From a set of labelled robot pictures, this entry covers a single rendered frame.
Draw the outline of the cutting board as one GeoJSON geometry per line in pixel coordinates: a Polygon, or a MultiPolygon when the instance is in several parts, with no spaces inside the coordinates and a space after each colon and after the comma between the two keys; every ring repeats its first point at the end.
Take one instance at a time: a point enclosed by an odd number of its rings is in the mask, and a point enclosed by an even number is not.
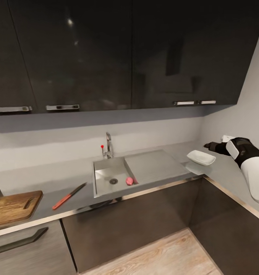
{"type": "Polygon", "coordinates": [[[42,194],[42,191],[32,191],[0,197],[0,225],[29,218],[42,194]],[[30,207],[26,209],[31,200],[33,200],[33,202],[30,207]]]}

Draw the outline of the vidalia onion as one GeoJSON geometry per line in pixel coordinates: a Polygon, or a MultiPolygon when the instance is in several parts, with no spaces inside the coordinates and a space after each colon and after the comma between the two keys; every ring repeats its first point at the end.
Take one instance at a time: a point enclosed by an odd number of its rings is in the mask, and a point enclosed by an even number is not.
{"type": "Polygon", "coordinates": [[[133,184],[133,178],[131,178],[131,177],[127,178],[127,179],[126,179],[126,183],[127,183],[128,185],[132,185],[132,184],[133,184]]]}

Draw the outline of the bowl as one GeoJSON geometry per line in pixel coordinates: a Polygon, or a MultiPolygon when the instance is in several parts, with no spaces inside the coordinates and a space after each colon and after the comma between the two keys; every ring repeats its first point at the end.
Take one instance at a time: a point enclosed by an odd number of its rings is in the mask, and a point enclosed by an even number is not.
{"type": "Polygon", "coordinates": [[[201,151],[197,151],[194,150],[192,152],[190,152],[187,157],[194,163],[197,163],[199,165],[202,166],[209,166],[211,165],[216,157],[209,155],[207,153],[201,152],[201,151]]]}

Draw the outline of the parer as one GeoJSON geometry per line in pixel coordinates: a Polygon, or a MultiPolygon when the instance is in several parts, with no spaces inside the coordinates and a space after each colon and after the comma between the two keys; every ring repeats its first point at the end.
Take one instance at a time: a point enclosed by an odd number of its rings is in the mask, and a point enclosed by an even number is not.
{"type": "Polygon", "coordinates": [[[75,192],[77,192],[80,188],[82,188],[85,185],[82,184],[80,185],[77,189],[75,189],[73,192],[69,193],[66,197],[64,197],[62,200],[60,200],[55,206],[53,206],[53,210],[55,210],[56,208],[58,208],[60,205],[62,205],[66,200],[68,200],[75,192]]]}

